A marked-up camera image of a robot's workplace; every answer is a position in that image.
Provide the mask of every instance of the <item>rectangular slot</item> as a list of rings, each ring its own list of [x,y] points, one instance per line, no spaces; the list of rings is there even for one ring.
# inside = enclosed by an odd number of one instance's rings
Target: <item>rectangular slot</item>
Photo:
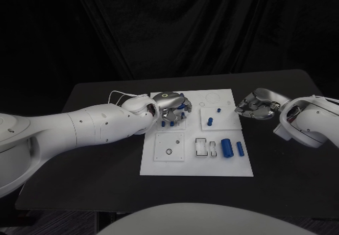
[[[208,156],[207,138],[197,138],[197,156],[198,157]]]
[[[210,150],[211,150],[211,157],[217,157],[217,150],[216,150],[216,141],[210,142]]]

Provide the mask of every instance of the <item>white rounded object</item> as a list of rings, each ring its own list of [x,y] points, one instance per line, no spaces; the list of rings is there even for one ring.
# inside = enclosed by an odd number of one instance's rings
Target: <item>white rounded object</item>
[[[115,222],[99,235],[314,235],[256,212],[200,203],[145,209]]]

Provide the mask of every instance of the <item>black table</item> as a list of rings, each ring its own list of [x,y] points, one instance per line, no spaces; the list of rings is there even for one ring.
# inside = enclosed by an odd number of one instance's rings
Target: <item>black table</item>
[[[232,88],[240,103],[259,87],[292,98],[321,94],[302,70],[83,83],[64,112],[107,103],[112,90],[144,94]],[[339,150],[331,142],[314,149],[283,140],[273,133],[278,124],[278,117],[268,121],[242,117],[255,177],[141,176],[145,135],[132,136],[50,160],[25,185],[17,207],[136,212],[198,202],[276,216],[339,217]]]

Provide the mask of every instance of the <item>white platform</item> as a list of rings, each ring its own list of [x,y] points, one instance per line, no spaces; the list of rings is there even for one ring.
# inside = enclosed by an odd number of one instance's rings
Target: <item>white platform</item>
[[[159,123],[152,127],[145,135],[145,145],[144,145],[144,159],[141,175],[172,175],[172,176],[253,176],[252,163],[246,148],[245,136],[242,131],[242,124],[239,116],[233,116],[230,110],[236,108],[234,95],[232,89],[227,90],[206,90],[206,91],[178,91],[184,93],[193,102],[194,109],[193,112],[187,114],[188,119],[181,122],[180,126],[171,127],[171,123],[162,127],[162,119]],[[203,115],[201,109],[221,107],[223,111],[216,114],[221,114],[216,117],[213,126],[219,130],[203,130]],[[227,113],[232,115],[230,122],[219,118],[226,116]],[[174,147],[174,141],[169,141],[169,145],[162,143],[162,146],[157,147],[157,137],[158,133],[182,133],[185,136],[185,154],[184,160],[180,160],[178,155],[165,155],[162,153],[165,149]],[[197,157],[197,138],[207,138],[207,148],[208,156]],[[226,158],[223,154],[221,140],[230,139],[234,148],[234,156]],[[210,142],[216,141],[217,157],[211,157]],[[237,142],[242,142],[245,149],[245,157],[239,155]],[[171,161],[155,161],[157,157],[171,157]]]

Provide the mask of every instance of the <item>blue object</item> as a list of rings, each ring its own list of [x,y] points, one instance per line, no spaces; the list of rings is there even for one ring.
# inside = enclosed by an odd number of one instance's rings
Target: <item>blue object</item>
[[[214,118],[210,118],[207,125],[211,126],[211,125],[213,125],[213,122],[214,122]]]
[[[178,109],[184,109],[185,108],[185,104],[182,103],[182,105],[178,107]]]
[[[246,155],[245,155],[245,150],[243,150],[242,142],[237,142],[237,147],[239,147],[239,155],[240,155],[242,157],[245,157]]]
[[[223,139],[221,140],[221,146],[223,146],[224,157],[226,158],[233,157],[234,156],[234,150],[233,150],[232,140],[230,139]]]

